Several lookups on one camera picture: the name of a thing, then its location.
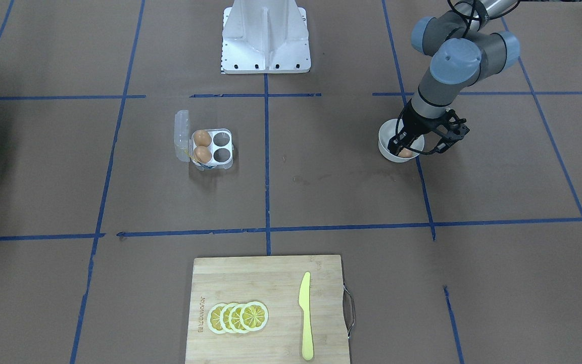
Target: white bracket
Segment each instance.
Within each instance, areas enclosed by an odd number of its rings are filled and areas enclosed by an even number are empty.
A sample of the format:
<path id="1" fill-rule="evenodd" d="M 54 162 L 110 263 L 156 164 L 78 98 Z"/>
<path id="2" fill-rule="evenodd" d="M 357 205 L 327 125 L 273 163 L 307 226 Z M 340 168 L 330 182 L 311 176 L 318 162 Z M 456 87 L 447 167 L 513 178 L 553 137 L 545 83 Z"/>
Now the white bracket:
<path id="1" fill-rule="evenodd" d="M 223 73 L 311 69 L 307 11 L 295 0 L 235 0 L 224 10 Z"/>

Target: white bowl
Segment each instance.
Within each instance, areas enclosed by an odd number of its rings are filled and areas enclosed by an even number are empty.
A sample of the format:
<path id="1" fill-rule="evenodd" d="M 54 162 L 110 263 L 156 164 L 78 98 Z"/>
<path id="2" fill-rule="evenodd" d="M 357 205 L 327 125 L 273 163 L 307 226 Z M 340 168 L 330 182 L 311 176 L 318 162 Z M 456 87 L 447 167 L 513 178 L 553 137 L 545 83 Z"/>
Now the white bowl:
<path id="1" fill-rule="evenodd" d="M 404 127 L 404 121 L 400 120 L 399 131 L 401 130 L 402 127 Z M 387 144 L 390 142 L 390 139 L 392 139 L 396 135 L 395 134 L 396 129 L 397 120 L 395 118 L 388 120 L 384 122 L 383 125 L 381 125 L 381 129 L 378 130 L 378 149 L 379 151 L 381 151 L 381 154 L 383 154 L 383 156 L 388 161 L 395 163 L 404 163 L 409 161 L 410 159 L 416 158 L 418 154 L 414 152 L 412 157 L 402 158 L 397 157 L 394 154 L 391 154 L 390 151 L 387 149 Z M 416 150 L 423 150 L 423 147 L 425 147 L 425 138 L 423 137 L 423 135 L 420 135 L 419 138 L 417 138 L 410 147 Z"/>

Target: egg tray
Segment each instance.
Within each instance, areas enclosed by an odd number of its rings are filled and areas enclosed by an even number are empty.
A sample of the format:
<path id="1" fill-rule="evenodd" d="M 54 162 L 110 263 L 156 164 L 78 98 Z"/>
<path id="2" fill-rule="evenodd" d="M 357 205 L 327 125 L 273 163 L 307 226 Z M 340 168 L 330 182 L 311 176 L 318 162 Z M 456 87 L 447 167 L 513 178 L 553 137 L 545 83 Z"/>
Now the egg tray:
<path id="1" fill-rule="evenodd" d="M 212 154 L 212 159 L 208 163 L 199 163 L 192 158 L 192 163 L 200 169 L 229 169 L 233 165 L 233 134 L 228 129 L 205 129 L 210 134 L 211 142 L 208 150 Z M 190 137 L 190 155 L 194 155 L 197 144 L 194 138 Z"/>

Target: blue joint cap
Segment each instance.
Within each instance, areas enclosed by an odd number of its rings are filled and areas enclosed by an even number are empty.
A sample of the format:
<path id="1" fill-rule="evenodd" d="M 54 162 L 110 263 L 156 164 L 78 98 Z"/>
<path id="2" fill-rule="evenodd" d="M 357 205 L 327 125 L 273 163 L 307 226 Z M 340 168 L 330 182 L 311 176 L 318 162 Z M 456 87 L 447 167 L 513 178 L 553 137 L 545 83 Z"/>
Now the blue joint cap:
<path id="1" fill-rule="evenodd" d="M 480 69 L 482 52 L 468 39 L 448 39 L 432 56 L 430 74 L 446 85 L 457 85 Z"/>
<path id="2" fill-rule="evenodd" d="M 504 40 L 506 45 L 506 62 L 504 68 L 508 69 L 518 60 L 520 56 L 520 41 L 511 32 L 498 32 L 498 35 Z"/>
<path id="3" fill-rule="evenodd" d="M 413 32 L 410 35 L 410 42 L 412 43 L 413 48 L 418 50 L 419 53 L 423 53 L 423 35 L 425 34 L 425 29 L 428 27 L 428 23 L 430 23 L 430 20 L 432 19 L 434 19 L 432 16 L 421 18 L 416 22 L 416 25 L 414 25 Z"/>

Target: robotic arm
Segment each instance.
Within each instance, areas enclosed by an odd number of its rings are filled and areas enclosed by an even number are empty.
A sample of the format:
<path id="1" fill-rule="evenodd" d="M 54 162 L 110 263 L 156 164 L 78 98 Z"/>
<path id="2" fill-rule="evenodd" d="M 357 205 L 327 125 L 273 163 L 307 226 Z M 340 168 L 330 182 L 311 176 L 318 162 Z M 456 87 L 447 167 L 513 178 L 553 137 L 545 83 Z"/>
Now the robotic arm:
<path id="1" fill-rule="evenodd" d="M 520 43 L 511 32 L 483 34 L 488 21 L 511 12 L 520 0 L 463 0 L 440 18 L 423 18 L 413 29 L 412 46 L 432 56 L 430 68 L 418 91 L 398 120 L 404 127 L 388 142 L 391 154 L 402 150 L 419 154 L 443 153 L 469 132 L 466 119 L 457 117 L 448 106 L 467 86 L 473 85 L 513 65 L 520 56 Z M 434 132 L 441 137 L 429 152 L 411 148 L 419 136 Z"/>

